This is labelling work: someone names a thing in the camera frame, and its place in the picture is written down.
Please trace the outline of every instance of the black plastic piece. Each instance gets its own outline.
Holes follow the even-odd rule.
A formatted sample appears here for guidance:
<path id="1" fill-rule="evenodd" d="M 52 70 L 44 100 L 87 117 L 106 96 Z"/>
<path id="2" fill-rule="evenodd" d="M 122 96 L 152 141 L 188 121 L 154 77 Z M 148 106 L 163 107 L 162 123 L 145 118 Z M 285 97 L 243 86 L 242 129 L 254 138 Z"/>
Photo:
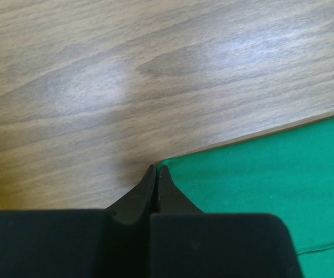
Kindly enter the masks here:
<path id="1" fill-rule="evenodd" d="M 0 277 L 143 277 L 155 179 L 106 210 L 0 211 Z"/>
<path id="2" fill-rule="evenodd" d="M 268 214 L 151 217 L 151 277 L 302 278 L 286 226 Z"/>
<path id="3" fill-rule="evenodd" d="M 0 277 L 302 277 L 270 215 L 203 214 L 151 165 L 105 210 L 0 211 Z"/>
<path id="4" fill-rule="evenodd" d="M 173 183 L 167 166 L 160 169 L 157 185 L 158 212 L 164 214 L 202 214 Z"/>

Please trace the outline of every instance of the green cloth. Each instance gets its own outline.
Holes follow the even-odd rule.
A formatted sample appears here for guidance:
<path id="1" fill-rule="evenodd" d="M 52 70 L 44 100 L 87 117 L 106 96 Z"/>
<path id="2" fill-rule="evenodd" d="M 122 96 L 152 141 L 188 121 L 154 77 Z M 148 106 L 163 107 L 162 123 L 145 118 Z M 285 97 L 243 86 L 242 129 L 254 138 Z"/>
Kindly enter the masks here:
<path id="1" fill-rule="evenodd" d="M 334 118 L 162 165 L 206 213 L 279 216 L 305 277 L 334 278 Z"/>

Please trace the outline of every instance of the wooden surface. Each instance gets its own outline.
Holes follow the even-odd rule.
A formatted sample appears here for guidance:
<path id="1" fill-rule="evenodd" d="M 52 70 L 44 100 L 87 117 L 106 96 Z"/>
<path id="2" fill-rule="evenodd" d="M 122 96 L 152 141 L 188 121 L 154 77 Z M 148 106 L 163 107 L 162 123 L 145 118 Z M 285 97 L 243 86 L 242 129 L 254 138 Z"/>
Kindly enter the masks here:
<path id="1" fill-rule="evenodd" d="M 106 207 L 151 163 L 334 114 L 334 0 L 0 0 L 0 208 Z"/>

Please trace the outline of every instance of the wooden table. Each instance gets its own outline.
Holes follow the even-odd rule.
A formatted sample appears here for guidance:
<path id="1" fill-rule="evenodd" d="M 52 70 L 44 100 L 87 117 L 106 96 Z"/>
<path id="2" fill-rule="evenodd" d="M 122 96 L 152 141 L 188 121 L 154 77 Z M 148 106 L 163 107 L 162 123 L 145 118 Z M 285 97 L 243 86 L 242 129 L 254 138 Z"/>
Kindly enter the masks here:
<path id="1" fill-rule="evenodd" d="M 334 0 L 0 0 L 0 209 L 334 115 Z"/>

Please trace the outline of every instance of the black object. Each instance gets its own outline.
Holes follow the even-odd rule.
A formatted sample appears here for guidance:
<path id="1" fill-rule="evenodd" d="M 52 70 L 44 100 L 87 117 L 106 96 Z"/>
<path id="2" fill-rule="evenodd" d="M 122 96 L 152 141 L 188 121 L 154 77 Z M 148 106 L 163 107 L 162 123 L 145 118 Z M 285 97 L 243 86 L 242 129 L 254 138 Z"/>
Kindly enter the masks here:
<path id="1" fill-rule="evenodd" d="M 204 214 L 150 166 L 105 210 L 0 211 L 0 277 L 303 277 L 282 221 Z"/>

